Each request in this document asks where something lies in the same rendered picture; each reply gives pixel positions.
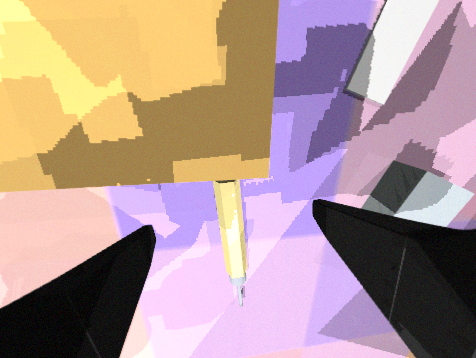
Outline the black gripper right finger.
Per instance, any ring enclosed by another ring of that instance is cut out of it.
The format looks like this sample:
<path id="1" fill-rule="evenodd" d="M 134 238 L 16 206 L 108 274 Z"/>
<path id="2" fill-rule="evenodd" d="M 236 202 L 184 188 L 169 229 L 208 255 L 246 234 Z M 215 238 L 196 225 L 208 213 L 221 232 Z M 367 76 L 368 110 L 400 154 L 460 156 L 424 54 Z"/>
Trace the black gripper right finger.
<path id="1" fill-rule="evenodd" d="M 476 229 L 323 199 L 312 215 L 415 358 L 476 358 Z"/>

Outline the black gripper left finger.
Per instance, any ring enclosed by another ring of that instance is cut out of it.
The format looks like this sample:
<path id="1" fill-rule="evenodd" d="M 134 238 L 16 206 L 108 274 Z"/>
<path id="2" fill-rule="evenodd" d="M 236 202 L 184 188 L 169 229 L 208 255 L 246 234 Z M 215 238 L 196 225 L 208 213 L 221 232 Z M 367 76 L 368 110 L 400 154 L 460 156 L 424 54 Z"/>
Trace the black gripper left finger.
<path id="1" fill-rule="evenodd" d="M 0 358 L 120 358 L 155 245 L 144 225 L 0 308 Z"/>

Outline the awl with cream handle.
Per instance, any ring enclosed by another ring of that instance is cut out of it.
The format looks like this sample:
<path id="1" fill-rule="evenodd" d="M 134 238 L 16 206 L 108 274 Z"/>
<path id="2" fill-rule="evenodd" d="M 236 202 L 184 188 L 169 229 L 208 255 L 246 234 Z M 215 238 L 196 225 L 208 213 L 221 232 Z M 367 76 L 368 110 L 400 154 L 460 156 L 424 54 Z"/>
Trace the awl with cream handle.
<path id="1" fill-rule="evenodd" d="M 240 180 L 213 181 L 226 272 L 237 286 L 243 307 L 241 285 L 246 282 L 247 257 L 240 191 Z"/>

